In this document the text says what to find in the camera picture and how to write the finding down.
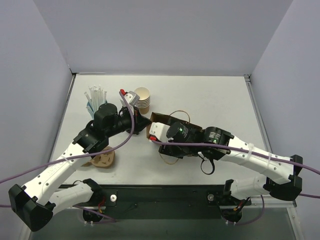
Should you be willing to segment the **green paper bag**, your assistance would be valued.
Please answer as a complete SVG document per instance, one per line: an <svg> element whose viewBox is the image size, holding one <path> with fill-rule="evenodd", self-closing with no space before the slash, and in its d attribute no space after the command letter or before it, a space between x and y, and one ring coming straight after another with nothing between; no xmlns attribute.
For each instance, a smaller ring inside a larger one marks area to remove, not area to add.
<svg viewBox="0 0 320 240"><path fill-rule="evenodd" d="M159 122L170 126L166 133L168 137L166 143L195 143L203 132L203 128L192 124L190 118L182 120L174 117L172 114L167 115L153 112L150 120L151 123ZM160 145L158 148L158 153L163 160L165 160L165 156L176 158L177 161L184 157L198 157L198 152L198 150L195 150L191 146Z"/></svg>

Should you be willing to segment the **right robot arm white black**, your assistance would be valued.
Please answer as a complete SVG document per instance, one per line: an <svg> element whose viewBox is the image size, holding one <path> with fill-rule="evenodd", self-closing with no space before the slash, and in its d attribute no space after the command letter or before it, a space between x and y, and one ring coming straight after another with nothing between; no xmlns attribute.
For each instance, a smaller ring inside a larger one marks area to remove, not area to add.
<svg viewBox="0 0 320 240"><path fill-rule="evenodd" d="M221 197L227 204L259 195L270 195L282 201L293 201L302 191L300 167L302 157L284 157L246 143L230 132L217 127L205 129L176 121L170 125L154 122L149 131L162 143L159 152L182 159L197 156L202 160L234 163L258 173L246 179L230 179L224 184Z"/></svg>

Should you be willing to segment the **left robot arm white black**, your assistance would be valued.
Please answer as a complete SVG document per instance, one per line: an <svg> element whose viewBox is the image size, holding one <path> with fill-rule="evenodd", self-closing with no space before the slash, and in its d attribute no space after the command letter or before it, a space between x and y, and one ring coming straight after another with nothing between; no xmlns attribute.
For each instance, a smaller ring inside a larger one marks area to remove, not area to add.
<svg viewBox="0 0 320 240"><path fill-rule="evenodd" d="M92 179L61 191L58 189L79 167L101 153L111 137L122 132L138 134L150 124L136 107L124 106L118 110L112 103L102 104L57 163L52 163L24 185L15 184L9 189L13 212L36 232L64 209L86 202L97 205L102 199L102 189Z"/></svg>

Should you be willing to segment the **stack of paper cups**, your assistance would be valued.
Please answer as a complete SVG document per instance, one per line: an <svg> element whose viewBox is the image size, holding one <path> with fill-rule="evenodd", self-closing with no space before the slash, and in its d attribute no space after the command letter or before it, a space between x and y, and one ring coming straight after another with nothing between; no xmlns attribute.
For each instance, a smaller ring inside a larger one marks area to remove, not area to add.
<svg viewBox="0 0 320 240"><path fill-rule="evenodd" d="M134 90L134 92L139 96L139 100L136 103L139 112L142 115L145 115L149 112L150 109L150 101L151 95L150 91L146 87L138 87Z"/></svg>

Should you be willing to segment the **white wrapped straws bundle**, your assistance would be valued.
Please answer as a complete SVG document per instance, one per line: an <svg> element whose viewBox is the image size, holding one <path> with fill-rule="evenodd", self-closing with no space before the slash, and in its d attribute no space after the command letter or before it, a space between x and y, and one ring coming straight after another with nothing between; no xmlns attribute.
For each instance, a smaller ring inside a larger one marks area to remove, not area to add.
<svg viewBox="0 0 320 240"><path fill-rule="evenodd" d="M101 85L92 85L84 92L88 106L95 113L102 104L107 103L107 92Z"/></svg>

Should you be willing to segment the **blue straw holder cup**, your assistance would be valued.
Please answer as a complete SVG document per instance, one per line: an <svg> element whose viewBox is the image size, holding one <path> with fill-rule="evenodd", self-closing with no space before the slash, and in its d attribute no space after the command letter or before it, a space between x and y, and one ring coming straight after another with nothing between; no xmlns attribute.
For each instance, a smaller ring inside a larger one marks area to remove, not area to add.
<svg viewBox="0 0 320 240"><path fill-rule="evenodd" d="M91 103L88 101L86 104L86 109L88 111L88 113L90 114L91 118L94 118L94 114L95 114L95 109L94 107L91 105Z"/></svg>

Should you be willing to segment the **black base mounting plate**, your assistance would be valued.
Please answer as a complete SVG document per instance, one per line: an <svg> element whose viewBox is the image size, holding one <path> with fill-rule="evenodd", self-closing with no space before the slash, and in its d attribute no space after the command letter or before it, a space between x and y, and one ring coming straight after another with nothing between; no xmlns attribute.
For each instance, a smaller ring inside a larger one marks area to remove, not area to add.
<svg viewBox="0 0 320 240"><path fill-rule="evenodd" d="M213 220L226 213L239 221L235 211L251 205L224 194L223 185L102 185L101 192L81 207L101 209L117 220Z"/></svg>

